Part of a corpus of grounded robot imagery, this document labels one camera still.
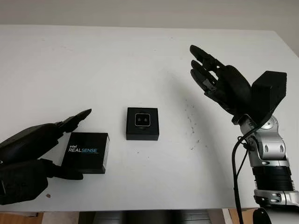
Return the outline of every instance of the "black cable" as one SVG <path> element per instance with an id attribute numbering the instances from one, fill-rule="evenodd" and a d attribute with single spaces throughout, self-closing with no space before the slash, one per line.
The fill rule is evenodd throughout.
<path id="1" fill-rule="evenodd" d="M 242 143 L 242 141 L 244 141 L 253 132 L 255 132 L 256 130 L 260 129 L 261 126 L 263 126 L 263 125 L 260 125 L 260 126 L 258 126 L 256 128 L 253 128 L 252 130 L 250 130 L 249 132 L 247 132 L 246 134 L 244 134 L 242 137 L 238 138 L 238 141 L 235 144 L 235 146 L 233 148 L 233 152 L 232 152 L 232 165 L 233 165 L 233 178 L 234 178 L 235 205 L 236 205 L 236 209 L 237 209 L 237 213 L 238 213 L 240 224 L 244 224 L 244 222 L 243 222 L 242 209 L 241 209 L 240 196 L 239 196 L 239 189 L 238 189 L 238 176 L 237 176 L 237 171 L 236 171 L 236 167 L 235 167 L 235 153 L 236 153 L 237 148 L 239 147 L 239 145 Z"/>
<path id="2" fill-rule="evenodd" d="M 245 153 L 245 155 L 244 155 L 244 157 L 243 157 L 242 163 L 241 163 L 241 165 L 240 165 L 240 167 L 239 167 L 239 170 L 238 170 L 238 172 L 237 172 L 237 177 L 239 176 L 239 173 L 240 173 L 240 171 L 241 171 L 241 169 L 242 169 L 242 166 L 243 166 L 243 164 L 244 164 L 244 162 L 245 162 L 245 159 L 246 159 L 247 154 L 248 154 L 248 149 L 246 149 L 246 153 Z"/>

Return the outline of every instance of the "wire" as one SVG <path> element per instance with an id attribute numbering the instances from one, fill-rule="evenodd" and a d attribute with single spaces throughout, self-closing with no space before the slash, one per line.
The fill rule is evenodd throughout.
<path id="1" fill-rule="evenodd" d="M 248 142 L 247 142 L 246 139 L 245 139 L 245 142 L 246 142 L 246 143 L 242 143 L 242 142 L 241 142 L 241 144 L 243 145 L 243 147 L 246 149 L 246 152 L 245 152 L 245 155 L 244 155 L 244 157 L 243 157 L 242 163 L 241 163 L 241 165 L 240 165 L 240 167 L 239 167 L 239 169 L 238 169 L 237 177 L 239 176 L 239 173 L 240 173 L 240 171 L 241 171 L 241 169 L 242 169 L 242 167 L 243 167 L 243 164 L 244 164 L 244 162 L 245 162 L 246 156 L 248 155 L 248 151 L 249 151 L 249 145 L 248 145 Z"/>
<path id="2" fill-rule="evenodd" d="M 239 170 L 238 170 L 238 172 L 237 172 L 237 177 L 239 176 L 239 173 L 240 173 L 240 171 L 241 171 L 241 169 L 242 169 L 242 166 L 243 166 L 243 164 L 244 164 L 244 162 L 245 162 L 245 159 L 246 159 L 247 154 L 248 154 L 248 149 L 246 149 L 246 152 L 245 152 L 245 155 L 244 155 L 244 157 L 243 157 L 242 163 L 241 163 L 240 168 L 239 168 Z"/>
<path id="3" fill-rule="evenodd" d="M 238 141 L 236 142 L 233 152 L 232 152 L 232 166 L 233 166 L 233 178 L 234 178 L 234 194 L 235 194 L 235 205 L 239 217 L 240 224 L 244 224 L 243 222 L 243 216 L 242 216 L 242 209 L 241 209 L 241 203 L 240 203 L 240 196 L 239 196 L 239 189 L 238 189 L 238 175 L 235 167 L 235 153 L 239 147 L 239 145 L 244 141 L 248 136 L 250 136 L 253 132 L 260 129 L 263 125 L 260 125 L 258 127 L 253 128 L 246 134 L 244 134 L 242 137 L 238 138 Z"/>

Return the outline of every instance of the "wooden floor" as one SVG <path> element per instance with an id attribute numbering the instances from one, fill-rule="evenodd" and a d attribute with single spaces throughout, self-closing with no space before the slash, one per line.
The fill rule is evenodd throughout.
<path id="1" fill-rule="evenodd" d="M 43 213 L 37 217 L 25 217 L 9 213 L 0 213 L 0 224 L 41 224 Z"/>
<path id="2" fill-rule="evenodd" d="M 252 215 L 256 209 L 248 209 L 242 211 L 244 224 L 253 224 Z M 233 224 L 240 224 L 239 217 L 236 209 L 229 209 L 230 216 L 232 218 Z"/>

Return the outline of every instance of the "silver robotic arm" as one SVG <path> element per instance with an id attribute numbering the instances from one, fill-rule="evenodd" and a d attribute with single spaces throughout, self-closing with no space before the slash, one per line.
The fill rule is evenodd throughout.
<path id="1" fill-rule="evenodd" d="M 266 71 L 250 85 L 235 67 L 223 65 L 194 45 L 190 51 L 200 62 L 191 62 L 193 79 L 207 97 L 233 115 L 232 122 L 240 125 L 243 133 L 232 152 L 235 203 L 240 224 L 243 219 L 235 153 L 244 140 L 256 178 L 254 199 L 261 206 L 254 212 L 254 224 L 298 224 L 299 192 L 295 191 L 291 179 L 285 143 L 278 134 L 278 121 L 272 116 L 285 97 L 286 73 Z"/>
<path id="2" fill-rule="evenodd" d="M 253 129 L 250 119 L 241 124 L 241 132 Z M 285 143 L 278 133 L 278 121 L 272 116 L 260 129 L 246 138 L 249 161 L 255 176 L 254 199 L 261 206 L 254 223 L 299 223 L 299 191 L 291 179 Z"/>

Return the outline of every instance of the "product box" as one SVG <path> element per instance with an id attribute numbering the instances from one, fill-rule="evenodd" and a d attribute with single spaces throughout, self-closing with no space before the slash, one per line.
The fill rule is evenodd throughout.
<path id="1" fill-rule="evenodd" d="M 109 150 L 108 133 L 71 133 L 63 167 L 83 174 L 104 174 Z"/>

